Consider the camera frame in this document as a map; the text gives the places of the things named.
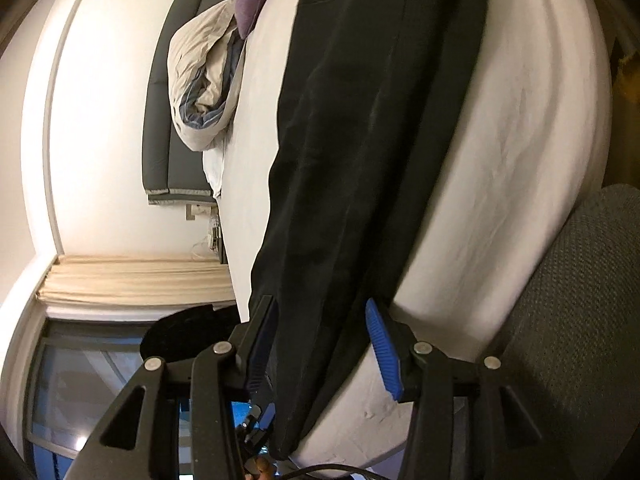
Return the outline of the right hand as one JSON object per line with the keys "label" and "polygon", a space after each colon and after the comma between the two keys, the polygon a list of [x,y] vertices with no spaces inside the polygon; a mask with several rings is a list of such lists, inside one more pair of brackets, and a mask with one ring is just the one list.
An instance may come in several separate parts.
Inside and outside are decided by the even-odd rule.
{"label": "right hand", "polygon": [[277,468],[265,455],[250,458],[245,463],[245,480],[274,480]]}

